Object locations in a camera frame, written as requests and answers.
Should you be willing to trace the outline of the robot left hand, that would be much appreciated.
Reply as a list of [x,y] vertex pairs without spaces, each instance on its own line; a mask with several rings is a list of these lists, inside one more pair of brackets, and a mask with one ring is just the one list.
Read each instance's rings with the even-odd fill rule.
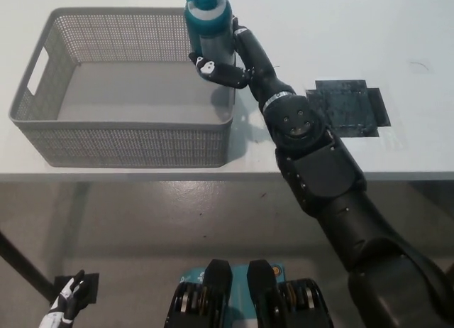
[[40,328],[71,328],[81,310],[89,304],[90,284],[84,279],[85,271],[72,276],[61,289],[42,318]]

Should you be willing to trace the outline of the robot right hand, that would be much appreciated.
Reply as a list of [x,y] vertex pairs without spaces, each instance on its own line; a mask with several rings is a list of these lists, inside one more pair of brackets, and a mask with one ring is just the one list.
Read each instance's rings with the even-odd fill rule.
[[293,88],[277,77],[275,68],[253,32],[240,25],[237,17],[233,17],[232,25],[233,47],[244,67],[215,62],[202,55],[190,53],[189,59],[196,67],[199,76],[224,87],[234,89],[249,87],[260,108],[263,108],[268,101],[283,95],[294,94]]

